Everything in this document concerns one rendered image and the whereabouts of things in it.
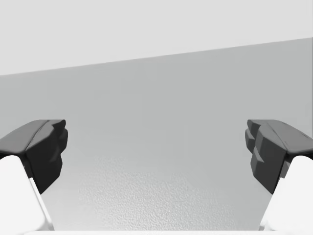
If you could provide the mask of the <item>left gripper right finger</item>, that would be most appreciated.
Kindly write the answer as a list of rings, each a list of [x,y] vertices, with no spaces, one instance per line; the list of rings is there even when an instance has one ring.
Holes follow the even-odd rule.
[[[313,231],[313,138],[278,120],[249,119],[254,178],[272,194],[261,231]]]

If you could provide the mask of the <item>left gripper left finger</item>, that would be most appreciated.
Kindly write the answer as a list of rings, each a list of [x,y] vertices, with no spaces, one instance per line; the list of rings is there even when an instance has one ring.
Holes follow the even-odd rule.
[[[31,121],[0,138],[0,231],[53,231],[41,194],[60,176],[64,119]]]

